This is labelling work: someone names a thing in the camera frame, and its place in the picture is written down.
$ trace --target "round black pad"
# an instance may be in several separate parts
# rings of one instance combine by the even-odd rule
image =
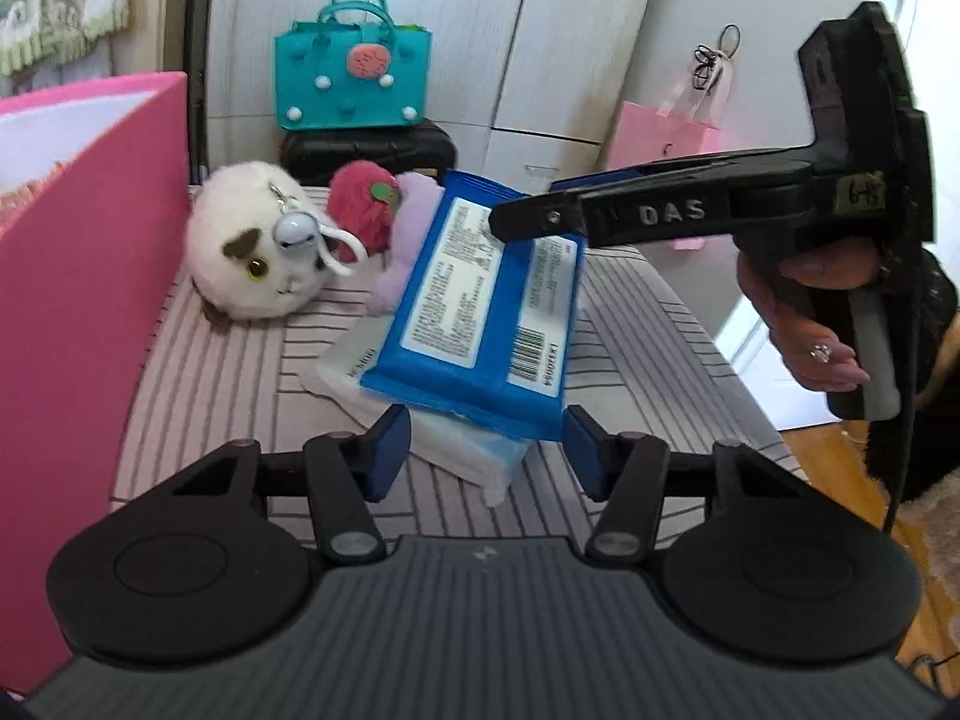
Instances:
[[[207,496],[134,502],[67,543],[47,574],[76,650],[141,666],[248,647],[287,622],[309,586],[306,553],[289,533]]]
[[[751,501],[667,550],[664,589],[697,630],[749,656],[830,664],[891,652],[920,603],[904,549],[846,512]]]

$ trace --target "pink gift bag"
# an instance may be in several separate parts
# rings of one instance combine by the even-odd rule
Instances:
[[[702,55],[698,56],[702,50],[704,47],[695,53],[694,65],[680,77],[659,108],[623,103],[605,170],[723,151],[716,124],[730,95],[733,63],[721,50],[707,50],[713,61],[704,65]],[[704,67],[707,74],[701,76],[698,69]],[[697,250],[703,245],[703,238],[673,242],[677,250]]]

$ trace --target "purple plush toy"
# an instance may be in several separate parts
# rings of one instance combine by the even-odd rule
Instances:
[[[367,299],[367,311],[374,316],[397,310],[443,197],[443,187],[419,172],[397,175],[397,188],[400,208],[390,229],[390,265],[377,276]]]

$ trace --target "cabinet handle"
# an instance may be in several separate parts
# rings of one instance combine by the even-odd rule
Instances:
[[[546,165],[524,165],[523,170],[526,172],[534,173],[534,175],[550,175],[551,173],[558,172],[559,167],[546,167]]]

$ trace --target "pink patch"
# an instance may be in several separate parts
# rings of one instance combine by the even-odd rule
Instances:
[[[347,55],[347,72],[354,79],[379,79],[390,67],[390,52],[378,43],[361,43]]]

